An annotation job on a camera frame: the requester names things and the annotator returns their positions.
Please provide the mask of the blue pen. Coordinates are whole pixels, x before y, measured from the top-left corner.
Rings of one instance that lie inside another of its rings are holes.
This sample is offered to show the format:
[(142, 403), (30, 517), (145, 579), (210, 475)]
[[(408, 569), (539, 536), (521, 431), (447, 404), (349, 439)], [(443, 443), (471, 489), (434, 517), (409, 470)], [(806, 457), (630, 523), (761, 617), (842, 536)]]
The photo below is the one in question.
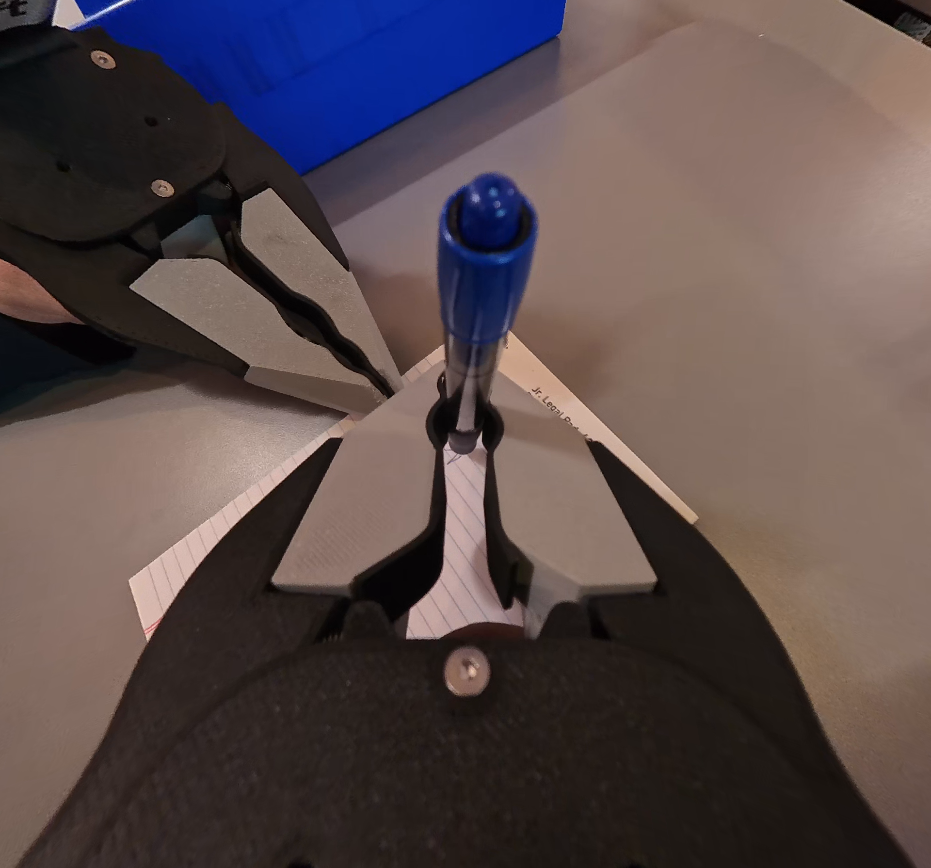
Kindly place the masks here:
[(482, 434), (537, 236), (537, 215), (529, 199), (500, 173), (476, 176), (441, 211), (437, 291), (444, 331), (443, 418), (456, 455), (472, 453)]

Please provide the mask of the person's left hand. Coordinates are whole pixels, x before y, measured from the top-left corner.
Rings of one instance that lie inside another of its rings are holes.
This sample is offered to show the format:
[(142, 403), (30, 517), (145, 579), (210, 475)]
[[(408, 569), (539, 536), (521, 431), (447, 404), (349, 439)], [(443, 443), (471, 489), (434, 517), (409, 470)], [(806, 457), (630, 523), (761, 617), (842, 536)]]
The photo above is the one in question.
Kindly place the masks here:
[(2, 315), (33, 324), (83, 324), (33, 277), (3, 259), (0, 268)]

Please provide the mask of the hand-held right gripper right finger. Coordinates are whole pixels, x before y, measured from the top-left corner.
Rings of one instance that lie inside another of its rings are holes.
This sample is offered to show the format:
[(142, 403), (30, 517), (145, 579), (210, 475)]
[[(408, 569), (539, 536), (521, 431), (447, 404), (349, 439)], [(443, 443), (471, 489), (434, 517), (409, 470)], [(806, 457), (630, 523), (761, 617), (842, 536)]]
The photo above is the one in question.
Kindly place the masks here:
[(562, 603), (651, 593), (658, 578), (584, 436), (524, 391), (485, 423), (487, 564), (501, 605), (536, 637)]

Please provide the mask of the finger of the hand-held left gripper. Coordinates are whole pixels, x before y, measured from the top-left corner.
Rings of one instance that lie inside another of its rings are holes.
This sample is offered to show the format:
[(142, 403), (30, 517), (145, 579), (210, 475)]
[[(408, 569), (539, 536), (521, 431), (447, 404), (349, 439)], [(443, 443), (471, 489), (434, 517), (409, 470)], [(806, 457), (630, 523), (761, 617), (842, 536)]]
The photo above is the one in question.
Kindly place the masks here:
[(386, 400), (216, 260), (158, 260), (130, 289), (238, 357), (252, 385), (344, 413), (365, 415)]
[(243, 202), (231, 224), (231, 264), (285, 324), (380, 394), (401, 375), (354, 275), (273, 189)]

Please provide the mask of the blue plastic bin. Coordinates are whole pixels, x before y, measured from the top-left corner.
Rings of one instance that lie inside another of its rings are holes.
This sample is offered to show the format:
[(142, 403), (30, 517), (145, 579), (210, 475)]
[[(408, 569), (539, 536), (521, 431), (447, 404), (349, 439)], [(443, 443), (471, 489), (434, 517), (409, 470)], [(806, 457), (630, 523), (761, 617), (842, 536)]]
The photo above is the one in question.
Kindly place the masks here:
[(301, 174), (562, 31), (566, 0), (76, 0)]

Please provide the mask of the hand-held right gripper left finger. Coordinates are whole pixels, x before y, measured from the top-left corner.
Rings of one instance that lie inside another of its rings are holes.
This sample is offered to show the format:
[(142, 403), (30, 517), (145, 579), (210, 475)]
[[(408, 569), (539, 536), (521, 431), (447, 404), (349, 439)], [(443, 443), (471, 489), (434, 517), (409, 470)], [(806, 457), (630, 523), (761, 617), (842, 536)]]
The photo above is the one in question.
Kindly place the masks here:
[(340, 441), (272, 583), (285, 592), (346, 597), (403, 617), (443, 564), (443, 443), (428, 417), (440, 401), (431, 366)]

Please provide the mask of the grey desk mat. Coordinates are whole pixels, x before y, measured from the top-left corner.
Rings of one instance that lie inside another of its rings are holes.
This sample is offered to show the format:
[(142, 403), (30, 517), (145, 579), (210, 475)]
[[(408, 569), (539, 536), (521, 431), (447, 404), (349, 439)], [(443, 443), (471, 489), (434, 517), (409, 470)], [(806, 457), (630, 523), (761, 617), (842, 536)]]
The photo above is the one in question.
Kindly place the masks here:
[(524, 343), (697, 511), (862, 783), (929, 784), (929, 153), (799, 55), (679, 27), (337, 227), (403, 360), (440, 203), (541, 221)]

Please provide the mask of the white lined notepad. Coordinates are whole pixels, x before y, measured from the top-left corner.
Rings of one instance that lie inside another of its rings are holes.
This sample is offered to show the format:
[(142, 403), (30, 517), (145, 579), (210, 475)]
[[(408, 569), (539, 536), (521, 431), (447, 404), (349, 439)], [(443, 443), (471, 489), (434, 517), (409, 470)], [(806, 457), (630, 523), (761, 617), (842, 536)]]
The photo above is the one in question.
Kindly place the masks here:
[[(598, 419), (540, 360), (510, 334), (501, 361), (502, 373), (536, 399), (554, 416), (572, 425), (588, 441), (604, 444), (665, 502), (691, 525), (692, 510), (627, 445)], [(339, 440), (355, 428), (360, 417), (331, 421), (325, 431), (263, 476), (221, 510), (198, 525), (160, 556), (133, 575), (128, 585), (149, 640), (170, 604), (209, 552), (244, 517), (305, 460), (330, 440)], [(485, 453), (463, 460), (445, 455), (447, 514), (444, 567), (438, 582), (416, 604), (407, 624), (407, 636), (431, 639), (474, 622), (518, 625), (524, 613), (519, 605), (502, 609), (488, 574), (483, 509), (480, 492), (485, 477)]]

